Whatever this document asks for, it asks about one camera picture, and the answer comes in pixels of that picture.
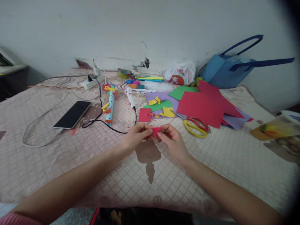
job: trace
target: yellow paper scrap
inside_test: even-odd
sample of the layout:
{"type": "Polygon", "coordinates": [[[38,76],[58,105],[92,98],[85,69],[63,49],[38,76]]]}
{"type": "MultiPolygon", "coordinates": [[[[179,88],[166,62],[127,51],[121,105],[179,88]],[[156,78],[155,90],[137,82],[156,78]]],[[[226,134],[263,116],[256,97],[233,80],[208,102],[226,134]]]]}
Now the yellow paper scrap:
{"type": "Polygon", "coordinates": [[[158,96],[155,98],[155,100],[157,101],[158,104],[160,104],[160,99],[158,98],[158,96]]]}
{"type": "Polygon", "coordinates": [[[171,111],[171,110],[173,110],[173,108],[162,107],[162,109],[163,109],[163,113],[165,114],[165,116],[167,116],[167,117],[175,116],[175,114],[171,111]]]}
{"type": "Polygon", "coordinates": [[[151,101],[148,101],[149,102],[149,105],[154,105],[155,103],[157,103],[156,100],[151,100],[151,101]]]}
{"type": "Polygon", "coordinates": [[[136,77],[137,79],[140,79],[140,80],[163,80],[163,77],[136,77]]]}
{"type": "Polygon", "coordinates": [[[109,103],[105,104],[102,109],[107,108],[107,106],[109,105],[109,103]]]}

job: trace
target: plug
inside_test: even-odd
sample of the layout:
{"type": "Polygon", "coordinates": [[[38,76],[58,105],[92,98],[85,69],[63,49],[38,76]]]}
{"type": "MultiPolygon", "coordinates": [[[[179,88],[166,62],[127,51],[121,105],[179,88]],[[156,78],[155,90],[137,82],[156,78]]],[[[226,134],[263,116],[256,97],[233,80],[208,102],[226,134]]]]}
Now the plug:
{"type": "Polygon", "coordinates": [[[87,76],[87,80],[88,80],[89,82],[92,82],[92,81],[93,81],[93,79],[91,78],[90,75],[87,76]]]}

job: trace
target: yellow scissors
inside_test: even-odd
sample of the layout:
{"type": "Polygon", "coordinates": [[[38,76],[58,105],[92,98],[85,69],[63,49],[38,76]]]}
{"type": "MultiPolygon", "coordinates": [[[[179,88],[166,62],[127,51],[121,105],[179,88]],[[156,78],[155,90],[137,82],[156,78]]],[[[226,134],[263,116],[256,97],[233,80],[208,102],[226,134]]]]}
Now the yellow scissors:
{"type": "Polygon", "coordinates": [[[180,117],[183,120],[183,123],[185,125],[185,128],[188,130],[188,132],[190,132],[192,135],[198,137],[198,138],[205,138],[207,136],[206,131],[209,130],[208,125],[201,119],[197,118],[197,117],[185,117],[173,110],[171,110],[175,115],[177,115],[178,117],[180,117]],[[194,126],[192,124],[190,124],[189,121],[192,121],[194,124],[196,124],[197,126],[194,126]],[[203,125],[205,126],[205,128],[201,127],[199,123],[197,123],[196,121],[199,121],[201,123],[203,123],[203,125]],[[194,133],[189,127],[194,128],[198,131],[200,131],[201,133],[203,133],[203,135],[198,135],[196,133],[194,133]]]}

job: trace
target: phone screen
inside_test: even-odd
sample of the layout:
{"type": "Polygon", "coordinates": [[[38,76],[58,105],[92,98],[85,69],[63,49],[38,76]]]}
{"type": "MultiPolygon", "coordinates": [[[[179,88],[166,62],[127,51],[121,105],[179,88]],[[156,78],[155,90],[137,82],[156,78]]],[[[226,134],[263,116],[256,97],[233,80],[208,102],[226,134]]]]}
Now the phone screen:
{"type": "Polygon", "coordinates": [[[74,128],[90,105],[90,102],[76,102],[53,127],[65,129],[74,128]]]}

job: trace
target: white wall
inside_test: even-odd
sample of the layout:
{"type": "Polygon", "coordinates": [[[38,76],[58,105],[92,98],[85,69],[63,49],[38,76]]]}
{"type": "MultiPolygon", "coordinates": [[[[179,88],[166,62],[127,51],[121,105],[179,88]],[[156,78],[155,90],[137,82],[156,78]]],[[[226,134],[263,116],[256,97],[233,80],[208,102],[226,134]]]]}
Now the white wall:
{"type": "MultiPolygon", "coordinates": [[[[264,40],[244,56],[298,56],[283,8],[271,0],[2,0],[0,21],[0,46],[32,67],[31,83],[76,67],[76,57],[107,70],[145,57],[150,73],[188,60],[201,66],[256,34],[264,40]]],[[[241,84],[278,111],[300,100],[298,63],[255,68],[241,84]]]]}

